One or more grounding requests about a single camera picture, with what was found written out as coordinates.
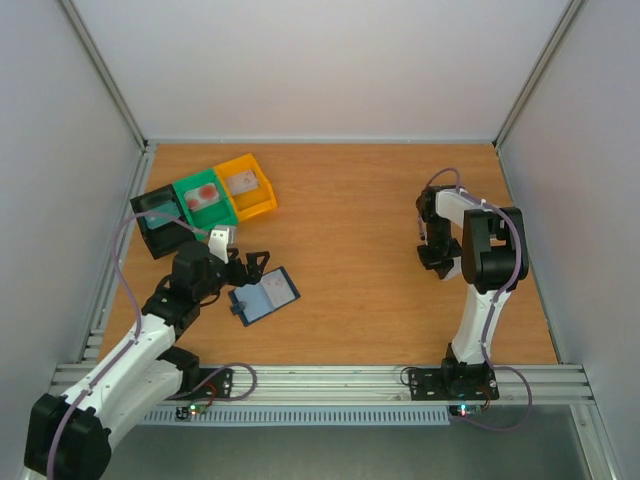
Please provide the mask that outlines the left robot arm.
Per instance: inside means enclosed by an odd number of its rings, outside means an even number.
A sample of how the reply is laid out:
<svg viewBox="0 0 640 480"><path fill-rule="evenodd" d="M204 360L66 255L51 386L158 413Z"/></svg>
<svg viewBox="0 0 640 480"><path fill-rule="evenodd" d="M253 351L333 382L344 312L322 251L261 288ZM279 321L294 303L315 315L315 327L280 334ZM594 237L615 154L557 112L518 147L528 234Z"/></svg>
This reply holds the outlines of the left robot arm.
<svg viewBox="0 0 640 480"><path fill-rule="evenodd" d="M176 341L208 297L225 286L257 284L269 258L266 251L240 259L235 248L217 256L204 243L183 244L171 273L137 310L121 341L63 394L44 394L34 403L25 467L47 479L100 478L116 447L151 409L199 391L199 360Z"/></svg>

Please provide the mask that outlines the blue card holder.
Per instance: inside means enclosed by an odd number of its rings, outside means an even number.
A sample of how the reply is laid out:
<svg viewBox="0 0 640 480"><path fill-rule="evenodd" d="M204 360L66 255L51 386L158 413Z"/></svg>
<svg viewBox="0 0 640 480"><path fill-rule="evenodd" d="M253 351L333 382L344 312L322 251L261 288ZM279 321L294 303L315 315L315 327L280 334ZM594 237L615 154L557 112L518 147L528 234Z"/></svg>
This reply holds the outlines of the blue card holder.
<svg viewBox="0 0 640 480"><path fill-rule="evenodd" d="M300 292L294 285L288 272L282 266L276 269L279 268L285 271L287 280L289 281L290 286L293 288L293 291L296 294L296 299L291 303L299 300L301 298ZM231 313L234 316L237 316L245 327L249 327L256 322L266 318L267 316L275 313L276 311L284 308L285 306L291 304L289 303L279 309L274 309L266 295L264 288L261 285L261 280L256 285L247 284L243 287L232 289L228 293L228 296L231 301Z"/></svg>

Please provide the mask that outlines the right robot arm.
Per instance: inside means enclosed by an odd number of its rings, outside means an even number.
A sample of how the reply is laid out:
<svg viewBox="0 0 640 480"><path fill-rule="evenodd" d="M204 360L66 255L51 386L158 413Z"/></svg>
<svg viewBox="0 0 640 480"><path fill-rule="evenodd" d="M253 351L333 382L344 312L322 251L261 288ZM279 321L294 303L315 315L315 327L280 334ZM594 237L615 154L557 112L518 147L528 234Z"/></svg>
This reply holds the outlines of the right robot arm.
<svg viewBox="0 0 640 480"><path fill-rule="evenodd" d="M523 214L453 185L426 187L416 208L424 227L424 243L417 247L422 265L441 280L460 274L467 297L440 366L408 370L411 398L496 400L494 332L504 305L529 272Z"/></svg>

